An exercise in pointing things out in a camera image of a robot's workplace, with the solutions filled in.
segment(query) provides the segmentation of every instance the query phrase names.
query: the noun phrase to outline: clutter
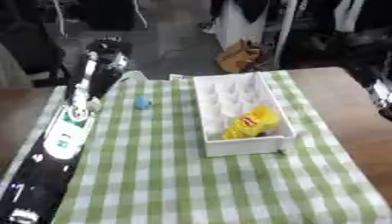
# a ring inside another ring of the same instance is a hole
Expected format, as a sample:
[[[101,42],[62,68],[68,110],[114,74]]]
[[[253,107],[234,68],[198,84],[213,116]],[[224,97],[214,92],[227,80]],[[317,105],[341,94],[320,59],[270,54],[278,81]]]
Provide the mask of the clutter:
[[[268,106],[259,106],[250,113],[233,120],[232,126],[223,132],[224,140],[257,137],[261,133],[274,130],[279,123],[279,116]]]
[[[261,53],[259,47],[252,45],[249,41],[240,40],[218,55],[216,61],[223,70],[239,73],[255,62]]]
[[[143,95],[139,95],[135,99],[135,108],[137,108],[137,109],[147,109],[151,104],[152,103],[151,103],[150,99],[148,99],[147,97],[145,97]]]

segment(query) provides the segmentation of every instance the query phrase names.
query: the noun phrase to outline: chair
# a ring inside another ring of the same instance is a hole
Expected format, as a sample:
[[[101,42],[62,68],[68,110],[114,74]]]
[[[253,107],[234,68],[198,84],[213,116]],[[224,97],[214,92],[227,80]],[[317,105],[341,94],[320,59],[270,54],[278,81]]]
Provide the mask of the chair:
[[[0,14],[7,15],[0,21],[0,43],[27,75],[49,73],[46,79],[33,80],[34,86],[66,85],[71,77],[63,65],[66,54],[46,32],[35,0],[1,0]],[[63,72],[63,77],[58,76],[59,71]]]

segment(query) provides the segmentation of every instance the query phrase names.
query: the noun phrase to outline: green checkered tablecloth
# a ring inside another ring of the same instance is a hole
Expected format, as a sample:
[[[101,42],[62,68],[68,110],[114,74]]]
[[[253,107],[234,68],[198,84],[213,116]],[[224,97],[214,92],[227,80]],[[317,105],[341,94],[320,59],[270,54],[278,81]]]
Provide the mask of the green checkered tablecloth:
[[[287,155],[206,158],[192,80],[124,82],[105,98],[55,223],[391,223],[387,203],[290,76],[263,77],[303,131]],[[3,189],[63,91],[54,91]],[[152,108],[133,109],[135,95]]]

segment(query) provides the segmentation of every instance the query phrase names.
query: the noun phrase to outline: red label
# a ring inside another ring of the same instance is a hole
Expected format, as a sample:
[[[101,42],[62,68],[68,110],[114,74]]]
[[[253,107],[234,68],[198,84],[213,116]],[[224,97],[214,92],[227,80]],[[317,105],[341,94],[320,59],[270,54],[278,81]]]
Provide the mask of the red label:
[[[249,117],[243,117],[241,118],[241,121],[243,121],[247,126],[255,126],[256,123],[254,121],[252,121],[252,119],[250,119]]]

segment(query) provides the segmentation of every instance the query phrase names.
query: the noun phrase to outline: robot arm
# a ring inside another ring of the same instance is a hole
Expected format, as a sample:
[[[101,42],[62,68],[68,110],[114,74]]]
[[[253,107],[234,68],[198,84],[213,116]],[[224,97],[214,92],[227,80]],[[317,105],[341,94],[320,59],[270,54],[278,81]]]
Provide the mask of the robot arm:
[[[101,39],[87,48],[84,74],[68,88],[66,104],[59,107],[3,193],[0,223],[52,221],[101,108],[99,99],[127,65],[118,46],[118,39]]]

